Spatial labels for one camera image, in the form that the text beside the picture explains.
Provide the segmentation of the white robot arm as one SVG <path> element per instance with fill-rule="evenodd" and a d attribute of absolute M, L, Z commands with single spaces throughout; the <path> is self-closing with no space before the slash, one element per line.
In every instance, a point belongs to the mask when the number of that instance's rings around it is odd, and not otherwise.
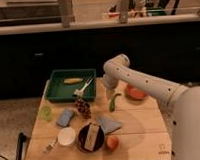
<path fill-rule="evenodd" d="M 107 60 L 103 65 L 105 87 L 113 90 L 124 81 L 173 108 L 171 160 L 200 160 L 200 86 L 190 88 L 129 65 L 130 59 L 123 53 Z"/>

